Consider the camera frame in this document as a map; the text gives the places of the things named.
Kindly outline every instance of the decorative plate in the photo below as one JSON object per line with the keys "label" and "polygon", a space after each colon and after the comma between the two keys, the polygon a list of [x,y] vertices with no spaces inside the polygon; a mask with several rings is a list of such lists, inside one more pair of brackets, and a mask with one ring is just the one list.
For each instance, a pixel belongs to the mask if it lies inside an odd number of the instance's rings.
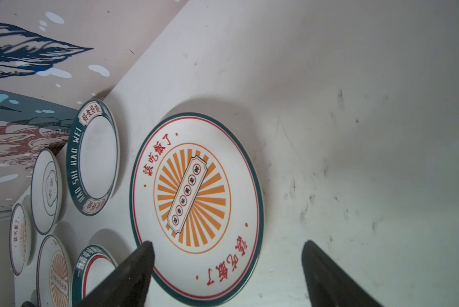
{"label": "decorative plate", "polygon": [[83,249],[74,267],[71,291],[75,306],[96,288],[117,267],[117,262],[106,249],[90,245]]}
{"label": "decorative plate", "polygon": [[61,211],[61,168],[52,151],[40,152],[31,177],[31,215],[40,234],[47,234]]}
{"label": "decorative plate", "polygon": [[95,215],[110,198],[118,174],[119,145],[114,117],[99,99],[74,118],[67,142],[66,172],[74,205]]}
{"label": "decorative plate", "polygon": [[71,263],[58,238],[47,235],[38,252],[37,298],[39,307],[68,307]]}
{"label": "decorative plate", "polygon": [[153,242],[154,279],[177,300],[222,304],[250,277],[262,244],[262,195],[245,149],[217,120],[177,114],[149,133],[130,210],[136,243]]}
{"label": "decorative plate", "polygon": [[16,204],[9,226],[9,255],[15,275],[21,274],[25,263],[30,259],[32,231],[28,213],[22,205]]}

